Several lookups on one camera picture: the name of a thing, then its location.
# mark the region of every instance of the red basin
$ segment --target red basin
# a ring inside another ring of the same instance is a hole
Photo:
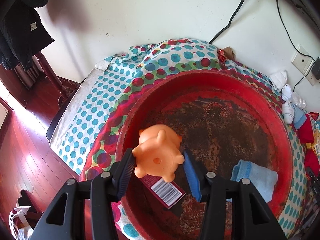
[[[188,147],[209,170],[230,178],[239,159],[250,160],[278,173],[272,200],[276,218],[281,214],[291,186],[291,145],[277,112],[269,102],[242,82],[212,70],[174,75],[148,90],[133,106],[121,129],[116,161],[127,148],[137,146],[138,131],[164,123],[182,135]],[[175,181],[186,196],[170,210],[132,176],[123,208],[145,239],[197,239],[205,205],[191,197],[181,167]],[[225,238],[230,238],[231,208],[227,204]]]

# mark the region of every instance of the wall outlet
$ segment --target wall outlet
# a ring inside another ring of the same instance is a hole
[[[309,53],[299,44],[297,47],[298,51],[303,54],[309,55]],[[312,63],[312,58],[301,55],[296,51],[291,60],[292,64],[302,72],[302,74],[306,74],[310,64]]]

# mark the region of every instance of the orange rubber toy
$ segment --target orange rubber toy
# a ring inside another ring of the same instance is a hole
[[[164,124],[140,130],[139,136],[139,145],[132,150],[137,163],[134,174],[138,178],[148,174],[162,177],[165,182],[173,181],[178,164],[184,162],[179,151],[181,136]]]

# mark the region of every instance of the polka dot bedsheet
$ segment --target polka dot bedsheet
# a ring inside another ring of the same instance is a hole
[[[239,62],[227,60],[222,64],[217,59],[217,48],[205,41],[187,38],[168,40],[131,47],[127,54],[99,62],[71,100],[66,110],[70,117],[56,129],[60,141],[54,143],[55,152],[80,174],[80,180],[92,179],[102,171],[108,171],[115,161],[116,143],[127,115],[127,111],[119,115],[117,107],[123,108],[121,104],[132,98],[137,100],[139,92],[170,75],[196,69],[221,71],[248,82],[283,119],[282,100],[267,76]],[[306,149],[297,138],[294,127],[284,127],[292,146],[293,174],[291,190],[278,221],[285,235],[290,237],[299,232],[303,219],[314,206],[315,198],[307,187],[304,169]],[[143,239],[129,221],[121,203],[113,203],[112,209],[119,230],[129,239]]]

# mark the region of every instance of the wooden chair leg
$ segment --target wooden chair leg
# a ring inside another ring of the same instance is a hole
[[[51,68],[50,64],[44,57],[44,55],[39,51],[35,54],[37,61],[39,62],[40,66],[42,67],[44,73],[49,78],[52,85],[59,91],[60,97],[58,99],[59,108],[62,106],[63,102],[68,99],[70,92],[62,85],[60,79],[57,77],[53,69]]]

